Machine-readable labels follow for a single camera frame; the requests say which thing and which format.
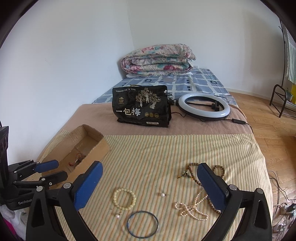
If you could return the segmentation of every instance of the blue bangle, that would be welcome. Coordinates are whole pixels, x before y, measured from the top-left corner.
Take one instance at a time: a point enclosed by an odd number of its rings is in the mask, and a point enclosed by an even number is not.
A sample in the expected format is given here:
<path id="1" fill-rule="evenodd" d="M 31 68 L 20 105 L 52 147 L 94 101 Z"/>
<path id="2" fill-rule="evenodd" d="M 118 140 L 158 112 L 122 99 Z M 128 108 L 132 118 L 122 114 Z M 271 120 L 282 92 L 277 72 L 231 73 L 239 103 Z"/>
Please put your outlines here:
<path id="1" fill-rule="evenodd" d="M 143 237 L 141 237 L 141 236 L 136 236 L 135 234 L 133 234 L 133 233 L 130 231 L 128 223 L 129 223 L 130 219 L 131 219 L 135 214 L 137 214 L 137 213 L 148 213 L 148 214 L 152 215 L 152 216 L 155 218 L 156 223 L 157 223 L 157 229 L 156 229 L 153 233 L 151 233 L 149 236 L 143 236 Z M 152 237 L 152 236 L 157 232 L 157 230 L 158 230 L 158 228 L 159 228 L 159 222 L 158 222 L 157 217 L 156 217 L 153 213 L 148 212 L 148 211 L 137 211 L 137 212 L 132 213 L 132 214 L 130 215 L 130 217 L 128 218 L 128 221 L 127 221 L 127 223 L 126 223 L 126 227 L 127 227 L 127 229 L 128 229 L 128 232 L 129 232 L 132 236 L 134 236 L 134 237 L 136 237 L 136 238 L 138 238 L 138 239 L 147 239 L 147 238 Z"/>

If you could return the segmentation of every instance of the bed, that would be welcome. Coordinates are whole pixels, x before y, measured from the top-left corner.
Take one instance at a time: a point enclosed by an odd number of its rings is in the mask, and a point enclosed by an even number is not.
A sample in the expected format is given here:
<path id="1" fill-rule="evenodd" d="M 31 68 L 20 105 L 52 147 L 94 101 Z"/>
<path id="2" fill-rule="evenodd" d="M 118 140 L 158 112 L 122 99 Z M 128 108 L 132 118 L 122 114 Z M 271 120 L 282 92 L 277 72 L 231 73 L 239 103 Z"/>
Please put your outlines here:
<path id="1" fill-rule="evenodd" d="M 246 120 L 234 98 L 208 69 L 194 69 L 192 74 L 181 76 L 124 79 L 116 86 L 130 84 L 165 84 L 172 93 L 172 99 L 192 91 L 218 95 L 231 104 L 229 119 Z M 96 104 L 80 106 L 38 157 L 38 161 L 42 161 L 61 139 L 81 124 L 92 126 L 105 136 L 111 151 L 102 160 L 103 177 L 86 207 L 80 209 L 98 240 L 137 240 L 126 230 L 126 220 L 138 210 L 152 212 L 159 219 L 160 228 L 150 240 L 201 240 L 218 214 L 206 201 L 198 206 L 199 211 L 209 216 L 205 221 L 180 216 L 180 210 L 174 207 L 176 202 L 191 205 L 201 190 L 192 179 L 178 178 L 192 162 L 206 162 L 210 167 L 222 165 L 226 170 L 226 183 L 233 183 L 241 190 L 262 188 L 272 213 L 272 190 L 265 159 L 249 126 L 231 121 L 201 122 L 190 116 L 183 118 L 177 113 L 172 114 L 168 128 L 119 123 L 112 111 L 110 93 L 107 91 L 99 97 L 94 102 Z M 178 107 L 172 106 L 174 111 L 180 112 Z M 112 198 L 113 192 L 121 187 L 132 190 L 137 201 L 133 209 L 124 211 L 117 219 L 115 214 L 119 210 Z M 118 203 L 129 206 L 129 196 L 119 196 Z M 231 240 L 242 212 L 239 210 L 225 240 Z M 75 240 L 60 208 L 57 208 L 57 214 L 67 238 Z M 136 235 L 147 235 L 153 229 L 153 221 L 143 215 L 136 217 L 131 226 Z"/>

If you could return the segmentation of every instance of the screw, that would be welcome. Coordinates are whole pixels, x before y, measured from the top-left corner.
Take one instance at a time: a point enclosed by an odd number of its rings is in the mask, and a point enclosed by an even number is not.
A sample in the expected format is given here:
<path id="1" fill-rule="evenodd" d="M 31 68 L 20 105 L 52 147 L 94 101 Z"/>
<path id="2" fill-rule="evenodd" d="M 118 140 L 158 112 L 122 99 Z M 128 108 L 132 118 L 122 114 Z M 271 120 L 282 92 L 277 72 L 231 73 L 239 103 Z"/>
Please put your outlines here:
<path id="1" fill-rule="evenodd" d="M 230 184 L 229 189 L 232 190 L 232 191 L 236 191 L 237 187 L 235 185 L 233 185 L 233 184 Z"/>
<path id="2" fill-rule="evenodd" d="M 43 187 L 42 187 L 42 186 L 38 186 L 38 187 L 36 188 L 36 190 L 37 190 L 37 192 L 41 192 L 41 191 L 43 190 Z"/>
<path id="3" fill-rule="evenodd" d="M 257 192 L 262 194 L 263 193 L 263 190 L 261 188 L 257 188 Z"/>
<path id="4" fill-rule="evenodd" d="M 64 187 L 65 189 L 68 189 L 68 188 L 71 187 L 71 183 L 65 183 L 65 184 L 63 185 L 63 187 Z"/>

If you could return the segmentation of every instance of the wall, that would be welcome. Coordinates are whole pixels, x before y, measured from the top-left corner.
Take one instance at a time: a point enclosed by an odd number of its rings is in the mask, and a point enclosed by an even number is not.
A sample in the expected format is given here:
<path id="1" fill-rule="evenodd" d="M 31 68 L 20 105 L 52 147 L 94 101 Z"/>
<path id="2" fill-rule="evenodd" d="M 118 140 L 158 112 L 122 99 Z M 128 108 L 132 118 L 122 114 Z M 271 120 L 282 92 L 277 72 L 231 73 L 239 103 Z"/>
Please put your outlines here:
<path id="1" fill-rule="evenodd" d="M 39 0 L 0 49 L 9 163 L 36 159 L 80 105 L 122 79 L 132 50 L 126 0 Z"/>
<path id="2" fill-rule="evenodd" d="M 284 66 L 279 19 L 259 0 L 128 0 L 135 49 L 184 43 L 232 89 L 271 97 Z"/>

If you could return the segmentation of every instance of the blue gripper pad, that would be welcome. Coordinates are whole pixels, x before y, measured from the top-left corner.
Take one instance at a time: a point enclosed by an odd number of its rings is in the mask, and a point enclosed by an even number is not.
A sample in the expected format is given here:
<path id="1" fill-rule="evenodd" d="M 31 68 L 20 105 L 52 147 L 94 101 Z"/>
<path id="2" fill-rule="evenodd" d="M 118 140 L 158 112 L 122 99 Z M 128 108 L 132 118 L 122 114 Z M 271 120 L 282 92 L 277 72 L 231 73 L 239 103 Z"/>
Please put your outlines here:
<path id="1" fill-rule="evenodd" d="M 223 211 L 227 205 L 226 197 L 228 196 L 228 191 L 225 190 L 227 184 L 221 177 L 216 176 L 206 163 L 199 164 L 196 172 L 199 181 L 204 187 L 215 209 Z M 221 186 L 219 186 L 221 181 L 224 182 L 222 183 L 224 191 Z"/>
<path id="2" fill-rule="evenodd" d="M 56 169 L 59 167 L 59 162 L 57 160 L 51 160 L 47 162 L 39 163 L 35 166 L 35 172 L 42 173 L 47 172 L 52 169 Z"/>
<path id="3" fill-rule="evenodd" d="M 90 171 L 89 175 L 85 178 L 84 182 L 75 192 L 74 206 L 77 211 L 85 207 L 102 175 L 103 164 L 101 162 L 97 162 L 94 168 Z"/>

